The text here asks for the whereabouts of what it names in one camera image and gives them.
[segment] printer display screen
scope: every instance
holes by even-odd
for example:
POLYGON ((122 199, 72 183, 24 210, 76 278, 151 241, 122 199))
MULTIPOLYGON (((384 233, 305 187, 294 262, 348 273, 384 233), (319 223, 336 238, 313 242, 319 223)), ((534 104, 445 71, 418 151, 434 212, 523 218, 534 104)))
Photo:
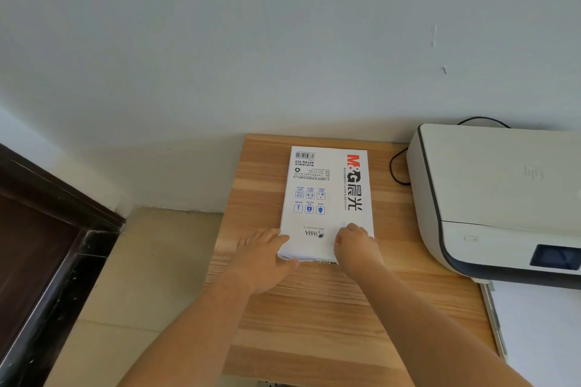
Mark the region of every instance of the printer display screen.
POLYGON ((569 246, 537 245, 531 266, 578 270, 581 266, 581 248, 569 246))

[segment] asia logo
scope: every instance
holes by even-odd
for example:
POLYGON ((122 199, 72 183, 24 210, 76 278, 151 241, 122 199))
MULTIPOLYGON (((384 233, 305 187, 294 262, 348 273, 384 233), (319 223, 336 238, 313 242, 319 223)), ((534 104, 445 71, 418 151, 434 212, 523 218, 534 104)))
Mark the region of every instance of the asia logo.
POLYGON ((319 237, 319 239, 324 236, 324 234, 323 234, 322 231, 318 231, 318 230, 315 230, 315 229, 305 229, 304 230, 304 233, 307 236, 319 237))
POLYGON ((347 209, 363 211, 361 202, 361 169, 359 168, 359 155, 347 155, 347 199, 349 205, 347 209))

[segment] black cable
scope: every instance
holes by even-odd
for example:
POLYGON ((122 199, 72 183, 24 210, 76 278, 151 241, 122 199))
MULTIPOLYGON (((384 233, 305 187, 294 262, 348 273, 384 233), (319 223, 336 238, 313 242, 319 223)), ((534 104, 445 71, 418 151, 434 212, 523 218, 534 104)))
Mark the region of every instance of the black cable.
POLYGON ((495 123, 501 124, 506 128, 512 128, 511 126, 507 126, 506 124, 504 124, 502 121, 500 121, 498 119, 489 118, 487 116, 473 116, 472 118, 467 118, 467 119, 462 120, 461 122, 459 122, 456 125, 460 126, 461 124, 467 123, 468 121, 472 121, 473 119, 489 119, 490 121, 494 121, 495 123))
POLYGON ((389 161, 389 173, 392 174, 392 178, 394 181, 396 181, 399 185, 411 185, 411 182, 402 182, 400 181, 398 178, 396 178, 393 175, 393 168, 392 168, 392 164, 393 164, 393 160, 396 159, 396 157, 398 157, 399 155, 401 155, 403 152, 406 152, 408 149, 408 147, 406 147, 405 149, 403 149, 402 151, 396 153, 392 158, 391 161, 389 161))
MULTIPOLYGON (((496 119, 496 118, 490 118, 488 116, 473 116, 471 118, 467 118, 467 119, 463 119, 461 120, 461 122, 459 122, 458 124, 456 124, 457 126, 460 126, 464 123, 467 123, 468 121, 472 121, 473 119, 488 119, 490 121, 494 121, 495 123, 498 123, 500 125, 503 125, 506 128, 512 128, 511 126, 507 126, 505 123, 503 123, 502 121, 496 119)), ((393 168, 392 168, 392 164, 393 164, 393 160, 396 159, 396 157, 398 157, 399 155, 401 155, 403 152, 407 151, 408 147, 406 147, 405 149, 403 149, 402 151, 396 153, 391 160, 389 161, 389 173, 391 173, 392 178, 394 181, 396 181, 399 185, 411 185, 411 182, 402 182, 400 181, 398 178, 396 178, 393 174, 393 168)))

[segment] printer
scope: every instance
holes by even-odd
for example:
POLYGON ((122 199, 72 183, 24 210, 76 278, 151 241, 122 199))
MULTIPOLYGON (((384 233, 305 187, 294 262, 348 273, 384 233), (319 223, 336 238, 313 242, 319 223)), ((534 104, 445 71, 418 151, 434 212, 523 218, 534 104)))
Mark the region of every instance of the printer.
POLYGON ((581 132, 422 124, 407 163, 419 231, 443 266, 581 289, 581 132))

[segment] wooden desk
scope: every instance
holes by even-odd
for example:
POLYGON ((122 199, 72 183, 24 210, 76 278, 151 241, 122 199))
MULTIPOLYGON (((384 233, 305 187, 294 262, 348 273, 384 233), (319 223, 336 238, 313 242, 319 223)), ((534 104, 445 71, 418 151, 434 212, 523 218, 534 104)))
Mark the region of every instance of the wooden desk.
MULTIPOLYGON (((206 281, 222 273, 238 238, 280 227, 293 145, 367 150, 375 237, 386 265, 496 351, 480 289, 432 258, 410 187, 389 175, 389 160, 403 144, 247 135, 206 281)), ((397 177, 408 178, 404 156, 395 167, 397 177)), ((224 372, 308 387, 412 386, 357 285, 337 266, 319 263, 302 263, 251 299, 224 372)))

